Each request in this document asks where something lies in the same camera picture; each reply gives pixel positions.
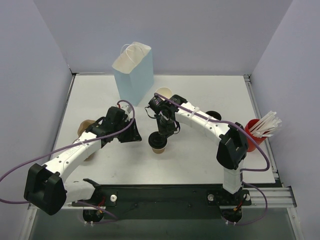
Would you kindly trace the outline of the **black plastic cup lid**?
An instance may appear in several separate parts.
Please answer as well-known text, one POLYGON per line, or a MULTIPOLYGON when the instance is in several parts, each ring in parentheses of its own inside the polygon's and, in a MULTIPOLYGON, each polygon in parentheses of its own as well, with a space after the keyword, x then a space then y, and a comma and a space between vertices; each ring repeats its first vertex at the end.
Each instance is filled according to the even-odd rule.
POLYGON ((168 140, 165 135, 161 135, 159 132, 155 131, 149 135, 148 143, 153 149, 159 150, 166 147, 168 140))

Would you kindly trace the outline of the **brown paper coffee cup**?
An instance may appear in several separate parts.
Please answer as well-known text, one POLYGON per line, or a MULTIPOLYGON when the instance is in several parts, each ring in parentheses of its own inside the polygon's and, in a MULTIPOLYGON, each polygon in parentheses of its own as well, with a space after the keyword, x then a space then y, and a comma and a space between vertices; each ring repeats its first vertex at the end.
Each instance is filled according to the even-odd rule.
POLYGON ((166 147, 161 147, 161 148, 152 147, 151 149, 155 154, 162 154, 165 151, 166 147))

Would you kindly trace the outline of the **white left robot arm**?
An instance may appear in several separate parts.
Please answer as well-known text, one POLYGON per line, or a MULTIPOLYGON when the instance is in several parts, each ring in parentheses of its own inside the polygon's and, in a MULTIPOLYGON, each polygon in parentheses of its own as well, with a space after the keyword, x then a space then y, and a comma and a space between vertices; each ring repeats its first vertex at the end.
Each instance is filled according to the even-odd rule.
POLYGON ((78 129, 73 146, 27 173, 24 199, 48 215, 56 214, 64 204, 86 201, 95 206, 102 199, 102 186, 83 178, 67 182, 71 173, 95 152, 117 139, 120 143, 140 142, 135 110, 130 104, 112 106, 106 116, 85 120, 78 129))

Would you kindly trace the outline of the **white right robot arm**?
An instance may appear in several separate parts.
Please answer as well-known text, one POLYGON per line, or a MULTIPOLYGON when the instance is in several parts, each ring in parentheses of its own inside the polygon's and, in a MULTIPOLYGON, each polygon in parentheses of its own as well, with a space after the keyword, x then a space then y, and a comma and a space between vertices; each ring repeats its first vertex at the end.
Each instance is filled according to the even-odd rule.
POLYGON ((152 118, 158 128, 148 138, 153 152, 163 153, 168 138, 181 130, 181 124, 204 134, 218 146, 216 159, 223 166, 221 197, 227 204, 237 201, 243 180, 241 168, 249 147, 247 137, 242 133, 243 126, 239 123, 221 123, 177 94, 169 99, 155 95, 147 107, 154 112, 152 118))

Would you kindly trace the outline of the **stack of brown paper cups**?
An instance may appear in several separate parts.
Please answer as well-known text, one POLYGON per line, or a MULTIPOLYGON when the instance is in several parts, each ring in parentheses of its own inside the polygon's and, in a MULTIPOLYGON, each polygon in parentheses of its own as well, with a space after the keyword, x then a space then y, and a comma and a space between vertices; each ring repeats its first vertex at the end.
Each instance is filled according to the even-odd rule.
POLYGON ((167 99, 170 99, 173 95, 171 89, 168 87, 160 87, 155 92, 167 99))

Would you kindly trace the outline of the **brown cardboard cup carrier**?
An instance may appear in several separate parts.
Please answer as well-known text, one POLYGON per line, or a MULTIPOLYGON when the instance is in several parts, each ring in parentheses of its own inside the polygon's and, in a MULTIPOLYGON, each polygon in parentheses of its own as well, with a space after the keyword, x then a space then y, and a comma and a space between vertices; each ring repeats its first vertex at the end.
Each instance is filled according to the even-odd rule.
MULTIPOLYGON (((85 132, 85 130, 95 122, 95 120, 91 120, 91 119, 86 119, 84 120, 83 122, 81 122, 81 124, 79 125, 79 128, 77 130, 77 138, 73 141, 72 144, 74 144, 75 142, 77 142, 79 139, 79 137, 82 135, 83 132, 85 132)), ((84 160, 85 162, 86 161, 90 161, 91 160, 91 155, 92 154, 88 154, 87 153, 87 156, 86 156, 86 159, 84 160)))

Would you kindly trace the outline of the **stack of black lids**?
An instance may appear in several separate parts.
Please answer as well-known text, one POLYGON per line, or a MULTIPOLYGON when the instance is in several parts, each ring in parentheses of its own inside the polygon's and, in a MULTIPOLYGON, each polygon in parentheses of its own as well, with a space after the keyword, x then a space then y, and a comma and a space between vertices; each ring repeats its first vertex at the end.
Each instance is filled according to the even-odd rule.
POLYGON ((219 121, 222 120, 222 116, 217 111, 210 110, 210 111, 207 111, 206 114, 213 117, 216 120, 219 120, 219 121))

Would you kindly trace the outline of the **light blue paper bag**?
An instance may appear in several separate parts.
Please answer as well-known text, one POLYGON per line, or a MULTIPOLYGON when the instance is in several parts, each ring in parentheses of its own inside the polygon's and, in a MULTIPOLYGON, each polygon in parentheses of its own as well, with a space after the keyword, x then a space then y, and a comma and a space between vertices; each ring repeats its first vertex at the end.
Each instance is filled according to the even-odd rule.
POLYGON ((138 106, 154 85, 152 48, 137 41, 125 44, 112 70, 120 98, 138 106))

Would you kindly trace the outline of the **red plastic cup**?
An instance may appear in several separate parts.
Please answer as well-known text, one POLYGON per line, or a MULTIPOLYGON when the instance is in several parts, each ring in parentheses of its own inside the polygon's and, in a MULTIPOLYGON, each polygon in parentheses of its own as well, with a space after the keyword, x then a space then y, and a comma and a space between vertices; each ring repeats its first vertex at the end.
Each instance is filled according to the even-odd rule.
MULTIPOLYGON (((254 124, 256 124, 259 121, 259 119, 252 119, 250 120, 244 130, 245 132, 257 143, 257 145, 259 146, 265 139, 266 137, 255 137, 251 134, 250 132, 250 128, 254 126, 254 124)), ((256 149, 255 144, 249 139, 247 138, 247 142, 248 142, 248 152, 253 152, 256 149)))

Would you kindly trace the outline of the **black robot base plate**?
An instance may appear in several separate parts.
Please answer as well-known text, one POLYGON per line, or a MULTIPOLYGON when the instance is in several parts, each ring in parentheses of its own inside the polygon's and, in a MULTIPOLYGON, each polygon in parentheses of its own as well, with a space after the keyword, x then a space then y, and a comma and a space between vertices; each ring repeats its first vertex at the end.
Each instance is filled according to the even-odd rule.
POLYGON ((231 194, 221 184, 105 184, 89 200, 72 205, 85 207, 85 220, 93 222, 111 220, 112 216, 89 210, 90 205, 119 220, 211 220, 224 215, 238 222, 242 207, 251 203, 247 189, 231 194))

